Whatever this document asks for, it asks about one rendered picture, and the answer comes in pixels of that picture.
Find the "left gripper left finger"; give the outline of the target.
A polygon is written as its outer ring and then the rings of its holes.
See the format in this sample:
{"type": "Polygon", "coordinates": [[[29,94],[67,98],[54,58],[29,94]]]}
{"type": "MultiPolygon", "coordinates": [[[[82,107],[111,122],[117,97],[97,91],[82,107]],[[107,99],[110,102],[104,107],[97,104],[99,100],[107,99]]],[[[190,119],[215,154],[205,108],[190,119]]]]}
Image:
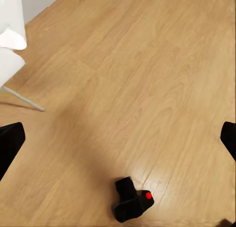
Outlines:
{"type": "Polygon", "coordinates": [[[21,122],[0,127],[0,181],[26,140],[21,122]]]}

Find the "digital camera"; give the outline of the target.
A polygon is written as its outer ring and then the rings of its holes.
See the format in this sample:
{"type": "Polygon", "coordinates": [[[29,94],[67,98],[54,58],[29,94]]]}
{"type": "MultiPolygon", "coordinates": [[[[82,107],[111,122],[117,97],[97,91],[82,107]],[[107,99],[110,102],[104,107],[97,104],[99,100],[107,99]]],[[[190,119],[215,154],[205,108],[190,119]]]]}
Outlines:
{"type": "Polygon", "coordinates": [[[154,204],[154,199],[149,190],[138,194],[131,177],[121,179],[116,184],[120,200],[112,206],[115,218],[120,222],[138,218],[154,204]]]}

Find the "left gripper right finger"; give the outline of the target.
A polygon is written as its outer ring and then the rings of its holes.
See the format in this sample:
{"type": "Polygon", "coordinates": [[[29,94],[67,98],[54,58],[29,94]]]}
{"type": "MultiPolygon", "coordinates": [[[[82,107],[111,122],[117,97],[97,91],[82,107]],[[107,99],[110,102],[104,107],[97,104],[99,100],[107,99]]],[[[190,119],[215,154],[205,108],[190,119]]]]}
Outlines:
{"type": "Polygon", "coordinates": [[[236,124],[224,122],[220,139],[236,161],[236,124]]]}

